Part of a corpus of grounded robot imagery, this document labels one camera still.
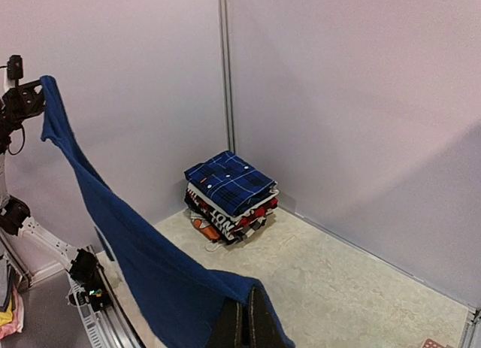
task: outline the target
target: white partition wall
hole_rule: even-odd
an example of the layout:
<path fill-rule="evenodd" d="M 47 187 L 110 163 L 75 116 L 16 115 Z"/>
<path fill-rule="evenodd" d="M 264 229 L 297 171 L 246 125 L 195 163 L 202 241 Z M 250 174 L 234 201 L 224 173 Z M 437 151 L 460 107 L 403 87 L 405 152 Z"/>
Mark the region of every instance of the white partition wall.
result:
<path fill-rule="evenodd" d="M 283 203 L 481 306 L 481 0 L 229 0 L 238 152 Z"/>
<path fill-rule="evenodd" d="M 218 0 L 0 0 L 0 62 L 21 54 L 23 81 L 57 79 L 87 157 L 158 222 L 184 207 L 183 170 L 227 145 L 218 10 Z M 8 156 L 9 189 L 60 238 L 98 247 L 72 170 L 40 142 L 42 121 L 25 123 L 25 149 Z M 14 245 L 33 271 L 53 263 Z"/>

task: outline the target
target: pink cloth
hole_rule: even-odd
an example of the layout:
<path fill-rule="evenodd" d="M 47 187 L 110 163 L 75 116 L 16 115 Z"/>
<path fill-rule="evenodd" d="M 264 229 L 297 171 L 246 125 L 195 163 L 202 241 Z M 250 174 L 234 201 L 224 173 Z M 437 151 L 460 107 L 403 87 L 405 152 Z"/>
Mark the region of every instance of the pink cloth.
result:
<path fill-rule="evenodd" d="M 21 332 L 23 329 L 23 317 L 25 314 L 23 300 L 20 294 L 17 292 L 17 288 L 13 287 L 13 294 L 14 294 L 14 301 L 15 301 L 15 310 L 14 310 L 14 319 L 11 323 L 5 324 L 0 327 L 0 339 L 7 337 L 13 333 Z"/>

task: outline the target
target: floor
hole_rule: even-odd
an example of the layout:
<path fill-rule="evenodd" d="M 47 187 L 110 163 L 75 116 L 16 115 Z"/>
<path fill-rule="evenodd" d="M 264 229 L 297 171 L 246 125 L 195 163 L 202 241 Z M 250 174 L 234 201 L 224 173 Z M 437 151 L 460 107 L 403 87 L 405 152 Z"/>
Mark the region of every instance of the floor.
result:
<path fill-rule="evenodd" d="M 23 293 L 23 332 L 2 339 L 0 347 L 90 347 L 77 308 L 68 306 L 65 300 L 69 289 L 67 274 L 60 272 Z"/>
<path fill-rule="evenodd" d="M 468 310 L 386 263 L 283 210 L 243 247 L 208 252 L 186 212 L 156 228 L 206 268 L 259 278 L 298 348 L 458 346 Z M 153 336 L 115 268 L 101 256 L 120 302 L 147 348 Z"/>

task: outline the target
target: cable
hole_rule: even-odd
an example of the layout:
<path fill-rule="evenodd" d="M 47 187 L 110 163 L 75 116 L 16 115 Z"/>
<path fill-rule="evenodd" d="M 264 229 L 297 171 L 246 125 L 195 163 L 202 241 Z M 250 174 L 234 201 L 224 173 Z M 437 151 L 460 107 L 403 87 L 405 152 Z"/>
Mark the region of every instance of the cable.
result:
<path fill-rule="evenodd" d="M 19 150 L 16 152 L 16 153 L 12 153 L 11 150 L 10 150 L 10 146 L 8 147 L 8 152 L 10 153 L 10 155 L 12 156 L 15 156 L 15 155 L 18 155 L 20 154 L 20 151 L 23 150 L 23 147 L 25 146 L 25 128 L 22 126 L 22 146 L 19 148 Z"/>
<path fill-rule="evenodd" d="M 68 290 L 68 293 L 67 293 L 67 295 L 65 296 L 65 299 L 68 300 L 68 296 L 69 296 L 70 294 L 72 294 L 73 292 L 74 292 L 74 288 L 71 287 L 71 288 Z"/>
<path fill-rule="evenodd" d="M 207 243 L 205 244 L 205 249 L 206 251 L 208 251 L 209 253 L 213 253 L 215 252 L 216 250 L 218 250 L 223 244 L 220 243 L 220 242 L 217 242 L 217 243 Z"/>

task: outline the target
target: yellow cloth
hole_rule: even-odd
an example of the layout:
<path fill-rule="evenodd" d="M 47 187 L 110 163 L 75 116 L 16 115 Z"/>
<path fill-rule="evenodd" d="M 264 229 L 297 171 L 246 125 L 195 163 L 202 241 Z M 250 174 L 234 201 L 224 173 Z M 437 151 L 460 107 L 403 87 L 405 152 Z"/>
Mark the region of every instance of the yellow cloth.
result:
<path fill-rule="evenodd" d="M 0 327 L 12 323 L 12 320 L 14 320 L 14 312 L 12 312 L 12 299 L 14 295 L 12 294 L 10 298 L 10 303 L 8 303 L 8 308 L 5 312 L 0 312 Z"/>

